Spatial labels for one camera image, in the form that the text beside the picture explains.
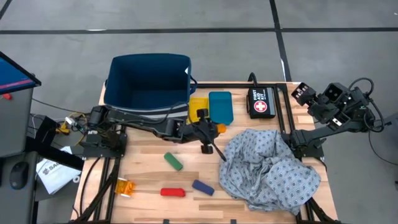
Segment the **white paper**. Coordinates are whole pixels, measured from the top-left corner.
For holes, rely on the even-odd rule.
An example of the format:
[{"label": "white paper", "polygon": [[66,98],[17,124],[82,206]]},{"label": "white paper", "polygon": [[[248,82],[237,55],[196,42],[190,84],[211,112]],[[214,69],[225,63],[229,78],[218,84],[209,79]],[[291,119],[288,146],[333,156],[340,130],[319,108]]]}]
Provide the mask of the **white paper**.
[{"label": "white paper", "polygon": [[[65,146],[60,150],[69,154],[72,153],[69,146]],[[81,173],[79,170],[63,166],[48,159],[43,159],[36,165],[36,172],[42,179],[44,187],[49,194],[54,194]]]}]

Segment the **black first aid kit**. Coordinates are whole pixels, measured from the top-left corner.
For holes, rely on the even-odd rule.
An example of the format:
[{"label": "black first aid kit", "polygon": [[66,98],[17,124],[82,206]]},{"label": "black first aid kit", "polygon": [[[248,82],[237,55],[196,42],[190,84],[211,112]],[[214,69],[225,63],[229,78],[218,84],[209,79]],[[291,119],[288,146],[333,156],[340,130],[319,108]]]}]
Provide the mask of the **black first aid kit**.
[{"label": "black first aid kit", "polygon": [[271,87],[258,87],[254,73],[250,74],[249,81],[254,81],[254,87],[249,88],[246,97],[246,109],[251,119],[274,118],[274,90]]}]

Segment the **computer mouse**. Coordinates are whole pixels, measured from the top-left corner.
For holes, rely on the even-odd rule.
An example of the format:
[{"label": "computer mouse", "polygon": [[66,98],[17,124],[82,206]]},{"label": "computer mouse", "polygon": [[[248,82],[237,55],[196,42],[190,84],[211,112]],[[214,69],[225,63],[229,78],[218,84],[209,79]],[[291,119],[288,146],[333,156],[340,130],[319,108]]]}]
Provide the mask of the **computer mouse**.
[{"label": "computer mouse", "polygon": [[27,175],[29,170],[29,163],[18,162],[11,169],[10,184],[14,190],[20,190],[25,187],[27,183]]}]

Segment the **orange tag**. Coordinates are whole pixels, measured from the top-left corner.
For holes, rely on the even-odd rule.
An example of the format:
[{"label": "orange tag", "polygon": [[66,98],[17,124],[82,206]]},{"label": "orange tag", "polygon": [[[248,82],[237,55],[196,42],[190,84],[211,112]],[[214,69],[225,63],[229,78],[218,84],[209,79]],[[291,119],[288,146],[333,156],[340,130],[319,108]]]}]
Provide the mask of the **orange tag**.
[{"label": "orange tag", "polygon": [[123,197],[131,197],[135,186],[133,182],[119,177],[114,192]]}]

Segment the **crumpled fabric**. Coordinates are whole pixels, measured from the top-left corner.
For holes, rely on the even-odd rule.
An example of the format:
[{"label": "crumpled fabric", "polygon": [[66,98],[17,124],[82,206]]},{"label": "crumpled fabric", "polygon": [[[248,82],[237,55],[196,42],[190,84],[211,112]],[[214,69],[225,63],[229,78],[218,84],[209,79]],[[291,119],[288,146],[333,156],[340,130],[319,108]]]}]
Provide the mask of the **crumpled fabric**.
[{"label": "crumpled fabric", "polygon": [[317,191],[320,176],[296,159],[276,130],[247,129],[226,146],[220,185],[250,210],[287,210],[294,215]]}]

